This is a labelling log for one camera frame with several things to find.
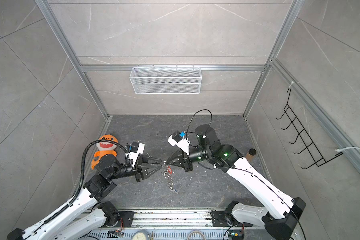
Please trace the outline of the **round gauge dial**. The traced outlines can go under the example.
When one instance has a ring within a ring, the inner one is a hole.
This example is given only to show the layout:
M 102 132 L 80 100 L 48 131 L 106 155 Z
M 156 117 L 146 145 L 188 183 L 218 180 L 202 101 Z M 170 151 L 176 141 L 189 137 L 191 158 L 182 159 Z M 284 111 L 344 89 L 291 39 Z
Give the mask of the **round gauge dial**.
M 141 230 L 133 234 L 131 240 L 150 240 L 150 235 L 147 231 Z

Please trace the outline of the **aluminium rail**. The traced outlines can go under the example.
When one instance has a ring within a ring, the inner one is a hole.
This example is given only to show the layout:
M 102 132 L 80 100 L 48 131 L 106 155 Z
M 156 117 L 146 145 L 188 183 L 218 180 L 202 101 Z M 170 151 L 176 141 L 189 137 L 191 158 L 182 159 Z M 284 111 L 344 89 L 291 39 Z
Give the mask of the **aluminium rail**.
M 225 210 L 239 223 L 249 223 L 267 230 L 275 239 L 289 239 L 298 224 L 301 211 L 288 211 L 276 218 L 270 211 L 262 207 L 246 206 L 238 202 L 232 202 Z M 211 219 L 209 212 L 141 212 L 135 213 L 132 226 L 204 226 Z

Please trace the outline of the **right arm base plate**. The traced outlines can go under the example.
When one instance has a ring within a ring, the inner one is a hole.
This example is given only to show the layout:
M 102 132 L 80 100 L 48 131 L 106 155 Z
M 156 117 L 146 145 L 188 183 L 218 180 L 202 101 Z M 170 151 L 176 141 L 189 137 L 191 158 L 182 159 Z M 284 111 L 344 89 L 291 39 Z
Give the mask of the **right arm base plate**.
M 237 225 L 239 227 L 253 226 L 249 223 L 239 223 L 231 214 L 226 214 L 224 211 L 211 210 L 210 215 L 213 227 L 232 227 L 233 225 Z

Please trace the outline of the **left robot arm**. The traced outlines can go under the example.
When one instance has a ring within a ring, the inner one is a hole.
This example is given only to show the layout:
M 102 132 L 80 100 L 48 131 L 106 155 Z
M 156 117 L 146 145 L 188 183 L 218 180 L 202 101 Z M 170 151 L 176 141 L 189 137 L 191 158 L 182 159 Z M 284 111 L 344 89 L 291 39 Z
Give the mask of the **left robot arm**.
M 113 227 L 121 220 L 119 211 L 111 202 L 103 201 L 116 187 L 113 180 L 134 176 L 141 181 L 161 168 L 161 160 L 147 155 L 139 154 L 132 169 L 125 168 L 114 155 L 105 155 L 95 166 L 98 173 L 81 184 L 71 199 L 25 230 L 13 230 L 7 239 L 76 240 L 103 225 Z

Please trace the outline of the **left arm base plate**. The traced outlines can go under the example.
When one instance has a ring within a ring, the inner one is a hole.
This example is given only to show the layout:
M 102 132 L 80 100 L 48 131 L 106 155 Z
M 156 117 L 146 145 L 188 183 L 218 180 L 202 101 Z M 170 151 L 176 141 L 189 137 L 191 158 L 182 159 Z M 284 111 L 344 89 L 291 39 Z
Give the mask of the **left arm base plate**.
M 119 212 L 117 215 L 113 214 L 110 217 L 106 218 L 106 222 L 101 226 L 101 228 L 130 228 L 133 223 L 135 212 Z

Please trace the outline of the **brown spice bottle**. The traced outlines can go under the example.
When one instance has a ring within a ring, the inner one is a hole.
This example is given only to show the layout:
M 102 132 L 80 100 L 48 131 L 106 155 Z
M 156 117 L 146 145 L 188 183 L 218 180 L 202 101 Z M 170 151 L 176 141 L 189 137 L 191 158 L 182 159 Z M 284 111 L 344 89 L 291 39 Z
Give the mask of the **brown spice bottle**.
M 257 155 L 256 149 L 251 148 L 248 150 L 247 154 L 245 155 L 245 158 L 250 163 L 256 155 Z

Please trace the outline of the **orange shark plush toy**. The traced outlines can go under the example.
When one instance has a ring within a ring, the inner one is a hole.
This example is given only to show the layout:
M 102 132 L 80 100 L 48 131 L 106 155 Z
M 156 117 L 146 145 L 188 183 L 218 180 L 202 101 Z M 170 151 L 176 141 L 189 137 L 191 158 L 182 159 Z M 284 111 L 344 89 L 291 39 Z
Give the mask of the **orange shark plush toy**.
M 114 142 L 118 142 L 117 138 L 113 135 L 103 135 L 100 137 L 100 140 L 110 140 Z M 98 151 L 94 153 L 94 159 L 91 162 L 91 169 L 94 170 L 95 166 L 100 162 L 100 159 L 105 155 L 113 155 L 117 156 L 117 152 L 115 148 L 117 147 L 115 144 L 101 142 L 96 144 Z

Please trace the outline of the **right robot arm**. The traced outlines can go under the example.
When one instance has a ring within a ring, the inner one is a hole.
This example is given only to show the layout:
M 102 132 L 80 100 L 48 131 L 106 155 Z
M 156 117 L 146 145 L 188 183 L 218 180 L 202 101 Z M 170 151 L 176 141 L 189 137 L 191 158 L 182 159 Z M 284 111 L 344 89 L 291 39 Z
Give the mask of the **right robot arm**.
M 233 201 L 225 209 L 223 220 L 231 227 L 244 224 L 263 227 L 276 240 L 291 240 L 293 231 L 300 224 L 306 203 L 301 198 L 290 197 L 271 184 L 239 150 L 221 143 L 209 125 L 198 126 L 195 135 L 198 144 L 192 146 L 187 133 L 172 133 L 168 142 L 178 147 L 179 151 L 173 153 L 165 163 L 190 172 L 194 163 L 207 161 L 215 169 L 222 170 L 262 203 L 262 207 L 252 207 Z

